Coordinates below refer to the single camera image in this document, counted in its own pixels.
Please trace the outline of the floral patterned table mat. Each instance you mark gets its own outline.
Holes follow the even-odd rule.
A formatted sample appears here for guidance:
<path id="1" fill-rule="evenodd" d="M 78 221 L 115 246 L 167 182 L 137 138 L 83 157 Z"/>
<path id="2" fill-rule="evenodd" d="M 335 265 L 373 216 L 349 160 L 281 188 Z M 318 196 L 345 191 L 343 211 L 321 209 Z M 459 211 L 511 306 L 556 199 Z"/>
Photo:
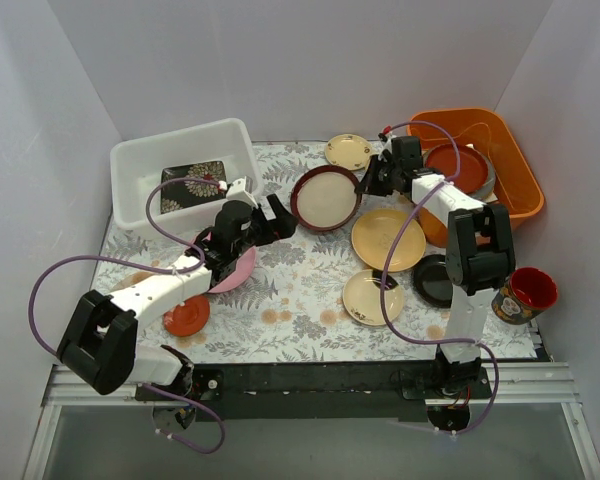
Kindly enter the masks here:
<path id="1" fill-rule="evenodd" d="M 256 144 L 254 152 L 264 179 L 263 195 L 275 193 L 288 208 L 291 190 L 308 170 L 326 165 L 325 142 Z M 169 334 L 162 319 L 139 334 L 141 345 L 168 344 L 195 363 L 345 362 L 428 360 L 435 347 L 400 340 L 386 326 L 355 321 L 342 303 L 349 278 L 368 268 L 351 246 L 355 219 L 376 208 L 410 213 L 406 199 L 365 197 L 354 220 L 340 229 L 313 233 L 299 226 L 286 241 L 257 249 L 256 266 L 241 286 L 209 295 L 210 318 L 192 336 Z M 167 239 L 146 240 L 110 221 L 102 255 L 134 263 L 168 266 L 183 249 Z M 108 293 L 130 286 L 145 272 L 99 264 L 92 288 Z M 394 324 L 404 335 L 437 339 L 450 317 L 423 302 L 412 288 L 409 270 L 392 274 L 402 287 L 405 305 Z M 483 341 L 499 360 L 536 359 L 528 327 L 509 326 L 489 308 Z"/>

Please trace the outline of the small cream floral plate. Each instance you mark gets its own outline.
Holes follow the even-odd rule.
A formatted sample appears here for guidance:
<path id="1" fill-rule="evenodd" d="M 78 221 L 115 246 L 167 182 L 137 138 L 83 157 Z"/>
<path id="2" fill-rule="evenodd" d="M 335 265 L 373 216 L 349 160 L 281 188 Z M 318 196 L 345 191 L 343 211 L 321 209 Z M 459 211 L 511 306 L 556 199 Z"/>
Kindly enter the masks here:
<path id="1" fill-rule="evenodd" d="M 324 149 L 326 160 L 350 171 L 365 169 L 374 148 L 366 139 L 354 134 L 341 134 L 330 139 Z"/>

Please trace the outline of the grey plate in orange bin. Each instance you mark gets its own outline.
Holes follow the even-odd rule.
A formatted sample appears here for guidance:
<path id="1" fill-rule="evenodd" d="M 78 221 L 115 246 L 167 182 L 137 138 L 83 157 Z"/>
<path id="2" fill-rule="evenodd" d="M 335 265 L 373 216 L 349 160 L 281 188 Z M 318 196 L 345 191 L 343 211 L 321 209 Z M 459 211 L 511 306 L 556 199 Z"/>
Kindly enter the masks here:
<path id="1" fill-rule="evenodd" d="M 481 158 L 485 161 L 487 166 L 487 177 L 483 185 L 476 190 L 471 196 L 474 199 L 485 201 L 494 191 L 496 183 L 496 173 L 493 164 L 488 157 L 480 153 Z"/>

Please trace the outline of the red black skull mug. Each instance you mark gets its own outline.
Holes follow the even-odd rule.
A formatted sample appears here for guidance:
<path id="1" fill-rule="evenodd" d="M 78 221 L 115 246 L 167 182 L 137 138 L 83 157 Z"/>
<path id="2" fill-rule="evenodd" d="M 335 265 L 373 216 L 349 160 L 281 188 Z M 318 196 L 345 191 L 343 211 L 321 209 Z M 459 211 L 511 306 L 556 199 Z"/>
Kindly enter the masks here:
<path id="1" fill-rule="evenodd" d="M 524 325 L 551 308 L 558 299 L 558 287 L 542 270 L 516 269 L 491 302 L 494 314 L 510 325 Z"/>

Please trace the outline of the black round plate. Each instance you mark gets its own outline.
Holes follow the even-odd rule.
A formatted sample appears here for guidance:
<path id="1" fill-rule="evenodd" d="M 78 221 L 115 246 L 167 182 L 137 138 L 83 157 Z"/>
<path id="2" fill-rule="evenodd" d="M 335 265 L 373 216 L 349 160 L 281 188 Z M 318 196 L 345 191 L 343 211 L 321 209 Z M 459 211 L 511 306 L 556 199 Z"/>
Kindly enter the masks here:
<path id="1" fill-rule="evenodd" d="M 413 288 L 419 297 L 430 306 L 450 309 L 453 286 L 446 270 L 445 256 L 424 256 L 412 271 Z"/>

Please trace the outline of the large yellow round plate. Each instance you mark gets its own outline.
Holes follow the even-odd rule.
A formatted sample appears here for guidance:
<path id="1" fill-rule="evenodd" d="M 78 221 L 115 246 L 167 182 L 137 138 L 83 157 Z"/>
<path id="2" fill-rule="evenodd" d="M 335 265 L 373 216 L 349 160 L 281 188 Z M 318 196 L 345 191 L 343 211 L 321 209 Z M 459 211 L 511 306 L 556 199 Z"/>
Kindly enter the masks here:
<path id="1" fill-rule="evenodd" d="M 407 219 L 405 212 L 387 208 L 365 213 L 352 228 L 355 253 L 368 266 L 382 270 L 395 237 Z M 388 271 L 401 272 L 416 265 L 424 256 L 426 245 L 421 226 L 412 220 L 391 257 Z"/>

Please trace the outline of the cream plate with black mark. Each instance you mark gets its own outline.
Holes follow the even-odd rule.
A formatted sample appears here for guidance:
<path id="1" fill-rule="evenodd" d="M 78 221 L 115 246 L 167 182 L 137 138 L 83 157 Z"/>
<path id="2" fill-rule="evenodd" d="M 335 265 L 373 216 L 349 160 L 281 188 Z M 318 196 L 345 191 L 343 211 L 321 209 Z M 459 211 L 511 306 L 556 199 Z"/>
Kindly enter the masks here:
<path id="1" fill-rule="evenodd" d="M 346 311 L 362 325 L 386 325 L 380 304 L 381 276 L 381 270 L 363 270 L 354 274 L 343 288 L 342 300 Z M 384 294 L 386 313 L 392 322 L 403 310 L 405 296 L 402 287 L 391 275 L 386 278 Z"/>

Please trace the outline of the black square floral plate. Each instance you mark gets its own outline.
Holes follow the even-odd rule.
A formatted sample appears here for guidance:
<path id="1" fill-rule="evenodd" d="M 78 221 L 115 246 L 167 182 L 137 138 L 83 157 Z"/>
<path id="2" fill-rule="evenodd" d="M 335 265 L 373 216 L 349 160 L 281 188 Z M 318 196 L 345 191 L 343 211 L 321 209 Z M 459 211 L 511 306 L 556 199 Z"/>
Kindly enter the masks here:
<path id="1" fill-rule="evenodd" d="M 179 181 L 164 186 L 160 194 L 161 214 L 221 200 L 226 196 L 216 185 L 209 184 L 209 181 L 226 180 L 222 161 L 180 165 L 162 170 L 162 183 L 179 178 L 195 178 L 195 181 Z"/>

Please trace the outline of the red plate in orange bin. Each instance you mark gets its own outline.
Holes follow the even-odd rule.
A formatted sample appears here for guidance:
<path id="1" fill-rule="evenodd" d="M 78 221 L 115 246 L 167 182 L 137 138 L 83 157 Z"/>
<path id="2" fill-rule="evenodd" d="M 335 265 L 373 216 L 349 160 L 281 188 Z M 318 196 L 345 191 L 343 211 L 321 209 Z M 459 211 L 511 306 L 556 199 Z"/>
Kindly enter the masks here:
<path id="1" fill-rule="evenodd" d="M 459 145 L 459 174 L 454 185 L 466 194 L 479 190 L 487 180 L 488 166 L 484 157 L 475 149 Z M 457 158 L 451 144 L 443 144 L 430 149 L 424 158 L 424 165 L 440 171 L 445 177 L 456 174 Z"/>

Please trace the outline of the orange plastic bin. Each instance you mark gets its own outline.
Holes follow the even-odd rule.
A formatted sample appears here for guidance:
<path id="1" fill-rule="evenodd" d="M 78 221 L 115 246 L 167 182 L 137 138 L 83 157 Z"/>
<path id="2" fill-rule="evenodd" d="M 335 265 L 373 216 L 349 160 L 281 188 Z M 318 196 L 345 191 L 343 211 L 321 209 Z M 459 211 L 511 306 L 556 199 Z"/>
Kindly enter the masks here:
<path id="1" fill-rule="evenodd" d="M 420 139 L 424 158 L 430 149 L 443 144 L 454 147 L 456 171 L 460 170 L 459 145 L 488 157 L 495 169 L 496 183 L 493 193 L 484 202 L 505 205 L 513 229 L 541 211 L 543 192 L 499 115 L 484 108 L 457 108 L 421 112 L 412 122 L 406 132 Z"/>

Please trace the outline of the white plastic bin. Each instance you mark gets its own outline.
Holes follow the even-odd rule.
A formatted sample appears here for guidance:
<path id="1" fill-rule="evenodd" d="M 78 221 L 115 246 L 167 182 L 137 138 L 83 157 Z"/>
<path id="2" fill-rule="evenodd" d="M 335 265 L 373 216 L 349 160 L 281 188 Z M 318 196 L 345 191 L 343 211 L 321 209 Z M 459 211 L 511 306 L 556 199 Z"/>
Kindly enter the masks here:
<path id="1" fill-rule="evenodd" d="M 251 180 L 249 192 L 260 198 L 264 181 L 246 125 L 227 118 L 190 128 L 121 142 L 110 152 L 113 220 L 118 228 L 154 240 L 145 207 L 170 167 L 220 161 L 226 181 Z"/>

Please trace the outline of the maroon rimmed round plate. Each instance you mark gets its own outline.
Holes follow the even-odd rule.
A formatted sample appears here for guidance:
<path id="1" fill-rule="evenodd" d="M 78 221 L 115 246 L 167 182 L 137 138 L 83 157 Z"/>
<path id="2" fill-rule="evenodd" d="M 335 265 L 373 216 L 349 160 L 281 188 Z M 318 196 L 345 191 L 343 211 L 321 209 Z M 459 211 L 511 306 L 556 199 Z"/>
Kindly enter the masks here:
<path id="1" fill-rule="evenodd" d="M 358 179 L 334 165 L 313 168 L 294 185 L 290 206 L 299 223 L 313 232 L 329 232 L 349 222 L 358 211 L 362 195 Z"/>

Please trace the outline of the pink round plate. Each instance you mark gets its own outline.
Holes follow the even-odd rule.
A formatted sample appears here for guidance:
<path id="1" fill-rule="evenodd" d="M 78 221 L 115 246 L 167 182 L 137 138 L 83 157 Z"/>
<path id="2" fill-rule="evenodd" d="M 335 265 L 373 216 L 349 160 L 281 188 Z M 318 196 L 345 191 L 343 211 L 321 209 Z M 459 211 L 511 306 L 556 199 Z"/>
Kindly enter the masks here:
<path id="1" fill-rule="evenodd" d="M 194 245 L 204 254 L 202 265 L 185 275 L 186 282 L 195 280 L 197 293 L 224 293 L 237 288 L 252 274 L 256 248 L 239 240 L 233 246 L 220 242 L 220 236 L 206 228 L 195 237 Z"/>

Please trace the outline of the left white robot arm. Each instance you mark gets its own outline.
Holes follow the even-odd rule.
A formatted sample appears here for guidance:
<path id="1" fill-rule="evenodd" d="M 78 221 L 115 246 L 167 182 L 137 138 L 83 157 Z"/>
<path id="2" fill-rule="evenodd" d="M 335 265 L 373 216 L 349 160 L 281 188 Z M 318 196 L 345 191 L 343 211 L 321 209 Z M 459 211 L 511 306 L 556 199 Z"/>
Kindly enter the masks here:
<path id="1" fill-rule="evenodd" d="M 127 382 L 159 387 L 173 400 L 193 386 L 193 362 L 167 345 L 144 347 L 137 337 L 153 321 L 185 301 L 207 293 L 230 276 L 251 248 L 292 237 L 298 225 L 276 195 L 260 205 L 228 200 L 211 227 L 165 273 L 104 295 L 84 294 L 56 350 L 58 360 L 101 395 Z"/>

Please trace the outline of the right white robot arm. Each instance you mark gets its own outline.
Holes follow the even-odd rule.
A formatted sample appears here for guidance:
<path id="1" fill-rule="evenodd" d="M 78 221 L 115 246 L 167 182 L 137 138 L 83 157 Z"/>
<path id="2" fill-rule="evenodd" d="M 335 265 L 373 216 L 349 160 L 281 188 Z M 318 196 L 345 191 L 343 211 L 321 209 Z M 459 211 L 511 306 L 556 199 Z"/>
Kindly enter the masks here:
<path id="1" fill-rule="evenodd" d="M 369 160 L 357 187 L 362 195 L 398 192 L 428 209 L 447 228 L 445 268 L 452 285 L 446 332 L 436 341 L 427 386 L 444 397 L 455 397 L 478 381 L 487 310 L 496 291 L 515 269 L 509 212 L 489 206 L 456 187 L 446 176 L 424 165 L 421 143 L 413 136 L 380 133 L 380 153 Z"/>

